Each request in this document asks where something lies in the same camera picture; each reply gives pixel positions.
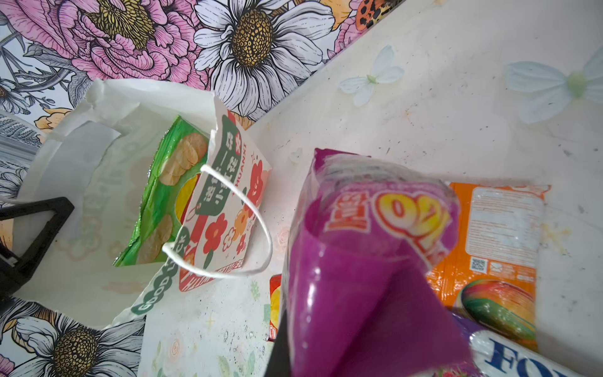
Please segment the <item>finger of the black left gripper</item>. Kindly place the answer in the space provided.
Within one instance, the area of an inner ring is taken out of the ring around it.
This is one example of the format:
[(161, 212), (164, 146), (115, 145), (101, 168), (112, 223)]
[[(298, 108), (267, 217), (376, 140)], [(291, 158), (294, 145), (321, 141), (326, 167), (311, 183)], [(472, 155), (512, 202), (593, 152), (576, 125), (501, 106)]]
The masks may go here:
[(1, 297), (13, 295), (30, 281), (73, 210), (73, 204), (66, 197), (16, 204), (1, 209), (2, 221), (44, 212), (52, 214), (22, 256), (13, 253), (1, 241)]

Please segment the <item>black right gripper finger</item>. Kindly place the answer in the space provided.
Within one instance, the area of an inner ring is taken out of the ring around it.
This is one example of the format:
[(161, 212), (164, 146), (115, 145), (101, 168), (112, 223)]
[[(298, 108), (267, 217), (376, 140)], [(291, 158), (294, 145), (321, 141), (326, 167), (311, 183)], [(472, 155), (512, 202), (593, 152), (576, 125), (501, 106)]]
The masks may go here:
[(269, 358), (264, 377), (291, 377), (290, 350), (287, 320), (280, 322), (276, 342)]

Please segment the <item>purple snack packet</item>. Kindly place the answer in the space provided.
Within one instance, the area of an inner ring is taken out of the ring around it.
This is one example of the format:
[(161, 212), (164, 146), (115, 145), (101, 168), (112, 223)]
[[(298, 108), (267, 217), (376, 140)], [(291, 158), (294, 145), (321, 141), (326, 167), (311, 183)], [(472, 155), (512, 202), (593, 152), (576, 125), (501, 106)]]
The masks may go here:
[(455, 248), (460, 203), (395, 163), (314, 152), (283, 274), (293, 376), (411, 376), (471, 359), (428, 274)]

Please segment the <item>white floral paper bag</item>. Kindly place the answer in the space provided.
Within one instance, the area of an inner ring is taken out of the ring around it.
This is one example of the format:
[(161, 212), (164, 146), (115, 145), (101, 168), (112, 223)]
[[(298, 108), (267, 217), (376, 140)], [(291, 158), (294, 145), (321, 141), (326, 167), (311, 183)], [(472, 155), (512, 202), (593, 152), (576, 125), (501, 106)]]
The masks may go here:
[[(163, 261), (117, 267), (138, 220), (149, 168), (177, 117), (209, 137), (184, 221)], [(95, 82), (48, 136), (19, 197), (74, 206), (17, 296), (92, 328), (138, 317), (155, 325), (199, 320), (236, 278), (269, 257), (259, 243), (271, 165), (214, 94), (147, 79)]]

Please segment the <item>green Lays chips bag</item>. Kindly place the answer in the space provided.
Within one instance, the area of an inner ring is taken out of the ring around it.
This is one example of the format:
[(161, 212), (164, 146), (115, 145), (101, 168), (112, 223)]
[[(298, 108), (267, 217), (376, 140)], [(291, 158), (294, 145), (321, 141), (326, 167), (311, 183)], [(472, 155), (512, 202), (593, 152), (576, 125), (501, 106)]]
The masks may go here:
[(138, 220), (115, 266), (163, 261), (162, 247), (175, 240), (182, 226), (208, 147), (205, 133), (177, 117), (154, 155)]

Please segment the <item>purple Fox's candy bag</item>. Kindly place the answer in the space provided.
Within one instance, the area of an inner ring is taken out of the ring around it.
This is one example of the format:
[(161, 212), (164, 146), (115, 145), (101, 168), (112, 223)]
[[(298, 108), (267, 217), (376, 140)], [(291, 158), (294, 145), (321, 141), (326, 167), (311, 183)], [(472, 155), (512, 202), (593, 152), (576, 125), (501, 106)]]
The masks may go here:
[(469, 341), (472, 360), (422, 373), (432, 377), (571, 377), (571, 369), (553, 362), (516, 342), (455, 314), (463, 336)]

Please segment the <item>small red snack packet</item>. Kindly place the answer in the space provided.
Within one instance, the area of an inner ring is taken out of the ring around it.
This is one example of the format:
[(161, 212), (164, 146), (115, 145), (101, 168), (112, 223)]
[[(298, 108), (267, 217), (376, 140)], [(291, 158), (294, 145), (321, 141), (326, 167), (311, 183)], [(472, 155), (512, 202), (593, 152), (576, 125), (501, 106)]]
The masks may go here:
[(268, 341), (275, 342), (280, 323), (280, 298), (282, 275), (275, 275), (269, 281), (269, 337)]

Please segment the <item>orange mango snack packet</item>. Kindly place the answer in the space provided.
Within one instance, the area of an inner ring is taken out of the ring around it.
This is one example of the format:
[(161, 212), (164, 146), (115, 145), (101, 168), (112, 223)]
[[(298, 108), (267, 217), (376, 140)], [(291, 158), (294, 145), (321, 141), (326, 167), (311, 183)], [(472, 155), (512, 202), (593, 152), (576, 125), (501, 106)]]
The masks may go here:
[(441, 302), (536, 351), (537, 259), (549, 185), (452, 183), (461, 205), (459, 241), (428, 275)]

